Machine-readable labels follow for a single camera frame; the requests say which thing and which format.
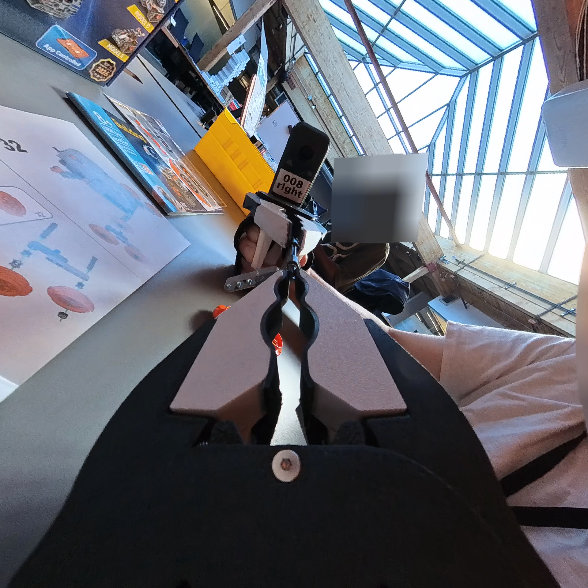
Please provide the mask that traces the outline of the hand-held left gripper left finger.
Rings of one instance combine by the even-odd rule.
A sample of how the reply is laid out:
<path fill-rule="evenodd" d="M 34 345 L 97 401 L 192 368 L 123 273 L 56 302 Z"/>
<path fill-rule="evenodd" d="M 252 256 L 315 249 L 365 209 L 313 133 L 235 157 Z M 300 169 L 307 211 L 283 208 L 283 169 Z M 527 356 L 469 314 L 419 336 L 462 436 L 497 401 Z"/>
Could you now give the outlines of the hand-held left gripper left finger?
<path fill-rule="evenodd" d="M 268 410 L 263 405 L 263 381 L 276 347 L 263 338 L 261 323 L 278 301 L 280 278 L 283 273 L 272 273 L 216 317 L 172 401 L 173 412 L 231 420 L 246 440 L 252 438 L 252 427 Z"/>

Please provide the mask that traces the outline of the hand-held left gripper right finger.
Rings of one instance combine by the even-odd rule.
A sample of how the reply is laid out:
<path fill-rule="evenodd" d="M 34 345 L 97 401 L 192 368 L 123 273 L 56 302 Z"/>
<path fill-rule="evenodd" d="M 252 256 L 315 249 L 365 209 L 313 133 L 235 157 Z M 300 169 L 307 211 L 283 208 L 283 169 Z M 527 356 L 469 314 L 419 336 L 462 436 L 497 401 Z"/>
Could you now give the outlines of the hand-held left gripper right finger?
<path fill-rule="evenodd" d="M 298 271 L 294 284 L 307 338 L 298 405 L 306 438 L 328 440 L 345 422 L 406 412 L 361 314 L 307 271 Z"/>

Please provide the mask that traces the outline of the grey beam with blue pin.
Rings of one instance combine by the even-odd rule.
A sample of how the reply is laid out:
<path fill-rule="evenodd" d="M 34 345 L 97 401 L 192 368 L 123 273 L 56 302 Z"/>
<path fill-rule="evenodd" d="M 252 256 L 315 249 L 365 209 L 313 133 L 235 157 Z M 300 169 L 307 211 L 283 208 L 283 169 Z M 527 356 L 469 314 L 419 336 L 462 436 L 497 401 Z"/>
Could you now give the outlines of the grey beam with blue pin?
<path fill-rule="evenodd" d="M 248 271 L 248 273 L 233 275 L 233 276 L 229 276 L 226 280 L 224 288 L 227 291 L 239 291 L 239 289 L 255 288 L 257 284 L 267 280 L 276 271 L 280 271 L 280 267 L 278 265 L 270 265 L 270 267 L 261 267 L 261 269 L 253 269 L 253 271 Z"/>

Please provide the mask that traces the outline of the instruction booklet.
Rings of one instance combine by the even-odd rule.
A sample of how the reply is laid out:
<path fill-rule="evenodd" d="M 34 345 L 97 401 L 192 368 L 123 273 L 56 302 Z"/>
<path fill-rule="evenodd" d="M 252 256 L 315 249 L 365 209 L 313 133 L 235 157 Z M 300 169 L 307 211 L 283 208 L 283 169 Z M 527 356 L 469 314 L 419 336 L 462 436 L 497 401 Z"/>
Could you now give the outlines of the instruction booklet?
<path fill-rule="evenodd" d="M 73 122 L 0 109 L 4 399 L 190 241 Z"/>

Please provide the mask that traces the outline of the grey desk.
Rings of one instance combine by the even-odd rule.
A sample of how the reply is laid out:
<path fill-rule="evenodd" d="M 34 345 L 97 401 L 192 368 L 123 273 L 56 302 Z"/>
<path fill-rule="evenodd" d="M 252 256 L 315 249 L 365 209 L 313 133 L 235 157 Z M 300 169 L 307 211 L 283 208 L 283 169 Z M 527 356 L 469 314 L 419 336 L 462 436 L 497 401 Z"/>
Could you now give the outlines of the grey desk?
<path fill-rule="evenodd" d="M 106 92 L 155 115 L 188 154 L 205 129 L 188 98 L 147 57 L 144 49 L 129 61 Z M 103 87 L 6 35 L 2 75 L 2 105 L 75 122 L 125 170 L 66 100 L 73 90 L 112 109 Z M 88 451 L 127 394 L 218 302 L 237 299 L 224 282 L 235 262 L 233 234 L 244 215 L 200 157 L 196 165 L 226 200 L 226 213 L 172 217 L 192 245 L 2 401 L 2 585 L 62 509 Z"/>

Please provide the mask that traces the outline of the person's right hand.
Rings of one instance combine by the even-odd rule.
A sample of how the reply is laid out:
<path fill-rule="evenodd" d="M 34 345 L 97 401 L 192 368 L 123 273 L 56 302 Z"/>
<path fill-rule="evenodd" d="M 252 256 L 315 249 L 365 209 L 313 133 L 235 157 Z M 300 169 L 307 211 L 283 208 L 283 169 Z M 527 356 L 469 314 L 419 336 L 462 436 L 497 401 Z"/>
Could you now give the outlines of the person's right hand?
<path fill-rule="evenodd" d="M 255 254 L 255 247 L 259 241 L 261 226 L 253 221 L 252 215 L 248 215 L 235 232 L 235 249 L 237 249 L 237 260 L 235 269 L 237 273 L 252 271 L 252 262 Z"/>

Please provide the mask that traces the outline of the small yellow bin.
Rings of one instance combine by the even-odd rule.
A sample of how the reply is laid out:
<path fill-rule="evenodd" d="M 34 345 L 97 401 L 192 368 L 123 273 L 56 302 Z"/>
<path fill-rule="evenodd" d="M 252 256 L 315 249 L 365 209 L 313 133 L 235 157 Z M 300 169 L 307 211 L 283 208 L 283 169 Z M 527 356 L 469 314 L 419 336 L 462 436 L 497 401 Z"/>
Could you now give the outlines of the small yellow bin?
<path fill-rule="evenodd" d="M 216 116 L 194 150 L 239 206 L 250 191 L 268 193 L 276 170 L 229 109 Z"/>

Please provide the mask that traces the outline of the small curled white poster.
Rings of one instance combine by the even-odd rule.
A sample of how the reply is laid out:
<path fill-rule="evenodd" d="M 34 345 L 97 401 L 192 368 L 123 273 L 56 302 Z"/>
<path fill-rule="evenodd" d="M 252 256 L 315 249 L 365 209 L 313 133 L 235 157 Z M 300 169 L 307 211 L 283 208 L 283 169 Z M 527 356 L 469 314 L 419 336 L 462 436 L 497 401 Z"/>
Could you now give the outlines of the small curled white poster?
<path fill-rule="evenodd" d="M 263 107 L 267 102 L 267 87 L 268 87 L 268 42 L 265 23 L 261 23 L 261 57 L 257 74 L 252 77 L 246 102 L 240 115 L 240 126 L 248 135 L 257 131 L 261 122 Z"/>

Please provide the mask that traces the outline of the dark backpack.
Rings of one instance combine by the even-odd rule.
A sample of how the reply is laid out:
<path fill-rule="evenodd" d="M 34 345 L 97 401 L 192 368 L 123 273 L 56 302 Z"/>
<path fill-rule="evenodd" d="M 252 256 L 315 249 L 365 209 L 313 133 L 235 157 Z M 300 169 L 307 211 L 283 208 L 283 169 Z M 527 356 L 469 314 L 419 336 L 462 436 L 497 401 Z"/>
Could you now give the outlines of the dark backpack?
<path fill-rule="evenodd" d="M 330 241 L 313 249 L 313 269 L 373 314 L 400 314 L 410 282 L 384 267 L 389 243 Z"/>

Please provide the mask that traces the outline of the white folded leaflet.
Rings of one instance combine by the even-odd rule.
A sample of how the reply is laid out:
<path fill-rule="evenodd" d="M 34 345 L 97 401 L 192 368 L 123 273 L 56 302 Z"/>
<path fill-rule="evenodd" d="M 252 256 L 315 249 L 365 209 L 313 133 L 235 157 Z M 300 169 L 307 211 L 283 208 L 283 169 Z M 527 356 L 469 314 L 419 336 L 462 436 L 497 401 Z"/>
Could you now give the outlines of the white folded leaflet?
<path fill-rule="evenodd" d="M 106 98 L 125 118 L 112 115 L 114 122 L 164 183 L 164 191 L 155 187 L 153 195 L 170 215 L 226 211 L 226 202 L 213 195 L 207 182 L 185 157 L 185 152 L 159 118 L 114 96 Z"/>

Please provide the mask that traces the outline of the person's white shirt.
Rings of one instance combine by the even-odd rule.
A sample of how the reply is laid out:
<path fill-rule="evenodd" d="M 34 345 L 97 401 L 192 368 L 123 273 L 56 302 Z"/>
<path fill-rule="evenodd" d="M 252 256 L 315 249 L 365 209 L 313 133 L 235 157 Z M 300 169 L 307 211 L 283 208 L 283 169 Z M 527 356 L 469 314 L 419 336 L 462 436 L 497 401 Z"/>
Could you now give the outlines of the person's white shirt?
<path fill-rule="evenodd" d="M 575 338 L 447 323 L 441 386 L 477 431 L 499 479 L 587 433 Z M 587 513 L 587 436 L 507 500 Z M 561 585 L 587 585 L 587 528 L 523 526 Z"/>

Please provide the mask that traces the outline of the blue cover booklet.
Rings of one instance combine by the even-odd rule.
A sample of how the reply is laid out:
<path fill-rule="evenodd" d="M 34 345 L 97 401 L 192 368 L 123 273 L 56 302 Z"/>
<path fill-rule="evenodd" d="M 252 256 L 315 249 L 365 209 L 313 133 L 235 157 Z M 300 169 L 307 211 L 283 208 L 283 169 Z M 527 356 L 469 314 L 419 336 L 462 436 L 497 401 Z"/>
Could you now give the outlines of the blue cover booklet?
<path fill-rule="evenodd" d="M 95 131 L 108 142 L 108 146 L 121 157 L 127 169 L 142 183 L 142 187 L 164 208 L 168 215 L 186 215 L 175 193 L 160 180 L 159 172 L 144 159 L 144 155 L 127 139 L 121 128 L 116 124 L 112 115 L 77 92 L 67 92 L 67 98 L 77 105 L 77 109 L 92 122 Z"/>

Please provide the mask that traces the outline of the blue robot kit box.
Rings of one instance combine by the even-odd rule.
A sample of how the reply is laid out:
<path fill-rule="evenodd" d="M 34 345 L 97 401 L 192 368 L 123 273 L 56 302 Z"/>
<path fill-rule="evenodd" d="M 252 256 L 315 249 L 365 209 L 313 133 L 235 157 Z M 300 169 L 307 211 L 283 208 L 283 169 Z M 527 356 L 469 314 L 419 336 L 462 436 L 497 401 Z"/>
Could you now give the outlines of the blue robot kit box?
<path fill-rule="evenodd" d="M 99 85 L 110 85 L 181 3 L 2 0 L 0 31 Z"/>

